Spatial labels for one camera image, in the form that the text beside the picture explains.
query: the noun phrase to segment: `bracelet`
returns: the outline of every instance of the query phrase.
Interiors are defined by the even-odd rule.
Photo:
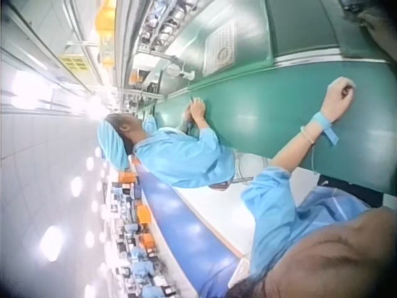
[[[331,128],[331,126],[332,126],[331,121],[329,121],[327,118],[325,118],[325,116],[321,112],[318,112],[317,114],[315,114],[313,116],[312,120],[317,121],[317,123],[319,123],[319,125],[321,125],[321,127],[324,130],[325,135],[328,137],[328,140],[332,143],[332,145],[336,145],[339,138],[337,137],[337,135],[334,133],[334,131]]]
[[[300,127],[300,132],[302,133],[302,135],[303,135],[312,145],[314,145],[314,140],[313,140],[311,137],[309,137],[309,135],[305,132],[305,127],[304,127],[304,126],[301,126],[301,127]]]

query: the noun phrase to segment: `ceiling light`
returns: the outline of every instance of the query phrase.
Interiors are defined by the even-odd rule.
[[[72,114],[79,115],[86,104],[85,100],[79,96],[68,96],[67,102],[72,110]]]
[[[38,107],[39,102],[29,97],[14,96],[11,99],[11,104],[19,109],[34,110]]]
[[[105,264],[105,263],[100,264],[99,268],[100,268],[100,270],[101,270],[102,272],[104,272],[104,271],[107,270],[107,267],[106,267],[106,264]]]
[[[105,241],[106,241],[106,235],[105,235],[104,232],[100,232],[100,233],[99,233],[99,241],[100,241],[101,243],[105,243]]]
[[[80,196],[81,189],[83,188],[83,182],[80,177],[75,177],[71,183],[72,195],[74,197]]]
[[[86,166],[87,170],[92,171],[94,168],[94,159],[92,157],[87,158]]]
[[[38,75],[28,71],[17,71],[12,81],[11,90],[22,98],[50,101],[53,89]]]
[[[51,226],[45,231],[45,234],[40,242],[40,249],[45,257],[54,262],[60,254],[63,245],[63,234],[61,230]]]
[[[86,245],[88,248],[94,247],[95,244],[95,237],[94,234],[91,231],[88,231],[86,233]]]
[[[91,203],[91,210],[93,211],[93,213],[97,213],[98,212],[98,208],[99,208],[98,202],[97,201],[93,201]]]
[[[95,156],[100,157],[100,148],[99,147],[95,148]]]
[[[89,284],[84,289],[84,298],[95,298],[95,289]]]

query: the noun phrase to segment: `yellow sign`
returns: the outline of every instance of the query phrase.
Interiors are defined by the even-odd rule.
[[[89,65],[84,55],[60,55],[60,60],[71,71],[89,70]]]

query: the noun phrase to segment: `hand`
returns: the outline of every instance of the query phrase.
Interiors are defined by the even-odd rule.
[[[204,119],[205,104],[201,98],[195,98],[190,104],[190,112],[193,119],[197,122]]]
[[[190,105],[188,105],[185,110],[185,121],[192,121],[192,120],[193,117],[192,117],[192,113],[190,112]]]
[[[339,119],[349,108],[353,101],[355,85],[344,77],[333,81],[327,90],[321,113],[331,122]]]
[[[362,21],[362,26],[368,29],[374,41],[386,51],[393,59],[397,55],[397,31],[385,12],[370,8],[361,12],[358,18]]]

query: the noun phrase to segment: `worker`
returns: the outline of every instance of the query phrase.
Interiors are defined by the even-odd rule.
[[[173,291],[170,286],[143,286],[142,298],[165,298],[176,295],[176,291]]]
[[[134,235],[138,233],[140,230],[142,230],[142,226],[137,224],[137,223],[128,223],[124,225],[124,230],[131,235]]]
[[[140,246],[134,246],[131,249],[130,254],[132,258],[138,259],[140,261],[146,260],[148,258],[148,253]]]
[[[106,159],[119,170],[129,167],[127,155],[134,154],[151,173],[171,186],[223,190],[234,176],[234,152],[219,144],[204,113],[201,99],[194,99],[185,111],[185,123],[194,120],[200,129],[198,139],[175,129],[157,130],[154,118],[150,118],[153,128],[148,133],[137,118],[111,114],[99,124],[99,144]]]
[[[153,276],[155,275],[154,266],[151,261],[138,261],[132,263],[130,266],[130,270],[132,274],[138,278],[153,278]]]
[[[250,275],[225,297],[396,296],[381,295],[397,276],[396,214],[320,186],[295,207],[290,189],[292,172],[319,136],[337,140],[331,124],[348,110],[354,89],[347,78],[335,80],[321,110],[242,193],[256,221]]]

